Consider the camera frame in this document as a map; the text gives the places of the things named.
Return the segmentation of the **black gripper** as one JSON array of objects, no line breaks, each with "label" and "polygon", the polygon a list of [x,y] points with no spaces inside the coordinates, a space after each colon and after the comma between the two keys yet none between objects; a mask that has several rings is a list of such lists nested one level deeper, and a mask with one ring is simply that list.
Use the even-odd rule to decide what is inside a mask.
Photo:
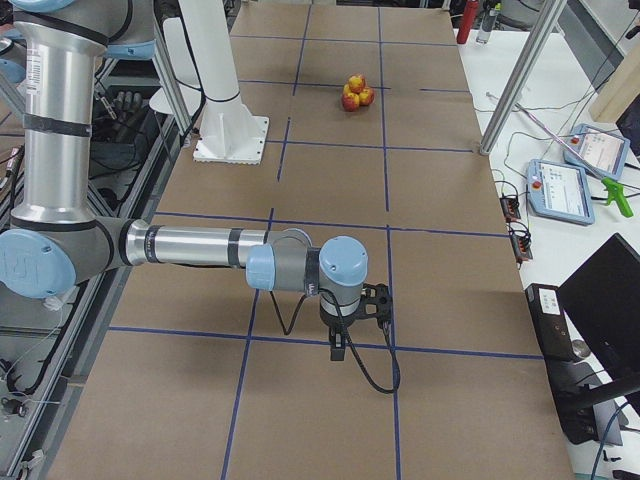
[{"label": "black gripper", "polygon": [[329,328],[330,360],[343,361],[346,351],[346,336],[342,326],[350,327],[364,312],[363,305],[357,301],[349,305],[335,305],[328,294],[320,295],[321,321]]}]

